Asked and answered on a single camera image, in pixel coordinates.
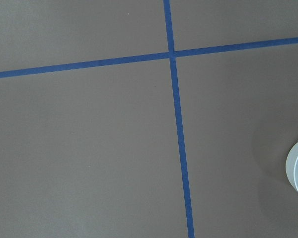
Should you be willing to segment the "brown paper table cover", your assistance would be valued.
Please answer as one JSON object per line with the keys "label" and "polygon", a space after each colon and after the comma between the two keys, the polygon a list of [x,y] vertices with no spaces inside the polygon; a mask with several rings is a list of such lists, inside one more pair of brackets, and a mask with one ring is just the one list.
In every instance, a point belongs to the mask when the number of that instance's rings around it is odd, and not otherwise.
{"label": "brown paper table cover", "polygon": [[298,0],[0,0],[0,238],[298,238]]}

